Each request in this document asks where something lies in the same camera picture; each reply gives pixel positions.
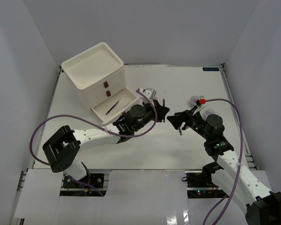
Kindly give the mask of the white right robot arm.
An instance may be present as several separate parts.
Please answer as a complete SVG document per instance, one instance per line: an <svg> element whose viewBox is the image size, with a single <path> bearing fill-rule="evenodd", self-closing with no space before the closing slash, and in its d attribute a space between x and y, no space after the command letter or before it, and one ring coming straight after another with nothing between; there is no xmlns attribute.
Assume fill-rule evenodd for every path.
<svg viewBox="0 0 281 225"><path fill-rule="evenodd" d="M204 148L214 160L202 169L206 186L216 185L230 196L244 213L247 224L281 225L281 192L273 192L239 162L223 135L225 127L219 115L203 119L199 112L186 110L167 119L175 129L191 128L206 140Z"/></svg>

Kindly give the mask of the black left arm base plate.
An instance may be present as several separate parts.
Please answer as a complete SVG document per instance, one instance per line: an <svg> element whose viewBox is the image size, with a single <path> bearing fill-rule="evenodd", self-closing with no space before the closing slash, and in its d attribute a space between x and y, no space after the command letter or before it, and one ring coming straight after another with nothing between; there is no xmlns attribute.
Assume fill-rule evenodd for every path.
<svg viewBox="0 0 281 225"><path fill-rule="evenodd" d="M82 178L79 182L92 185L95 188L104 187L104 174L103 173L91 173L89 177ZM68 175L64 175L62 188L88 188L88 186L82 185L70 179Z"/></svg>

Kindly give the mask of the purple gel pen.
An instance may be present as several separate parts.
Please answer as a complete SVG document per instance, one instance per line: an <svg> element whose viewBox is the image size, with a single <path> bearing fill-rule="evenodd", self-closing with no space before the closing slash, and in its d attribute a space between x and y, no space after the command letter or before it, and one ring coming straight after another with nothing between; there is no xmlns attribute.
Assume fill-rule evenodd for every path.
<svg viewBox="0 0 281 225"><path fill-rule="evenodd" d="M116 103L105 113L105 115L108 115L120 103L121 100L121 98L118 99Z"/></svg>

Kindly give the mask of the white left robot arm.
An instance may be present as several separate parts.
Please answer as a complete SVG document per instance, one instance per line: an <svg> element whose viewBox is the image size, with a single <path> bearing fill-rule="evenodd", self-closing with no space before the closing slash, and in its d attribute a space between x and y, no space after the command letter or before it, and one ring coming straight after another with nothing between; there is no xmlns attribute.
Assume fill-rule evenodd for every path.
<svg viewBox="0 0 281 225"><path fill-rule="evenodd" d="M106 144L119 144L136 136L149 122L162 122L170 109L157 100L133 105L115 122L105 127L85 130L59 128L43 145L43 151L53 173L63 172L73 178L79 187L89 183L86 165L76 159L83 150Z"/></svg>

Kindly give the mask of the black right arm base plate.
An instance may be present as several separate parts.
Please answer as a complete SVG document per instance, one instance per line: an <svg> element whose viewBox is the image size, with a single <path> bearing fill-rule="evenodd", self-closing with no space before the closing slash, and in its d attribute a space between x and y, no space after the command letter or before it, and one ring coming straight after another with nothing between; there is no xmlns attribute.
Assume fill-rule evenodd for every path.
<svg viewBox="0 0 281 225"><path fill-rule="evenodd" d="M220 190L218 186L210 183L202 172L186 172L181 180L187 183L188 188L210 188L212 191Z"/></svg>

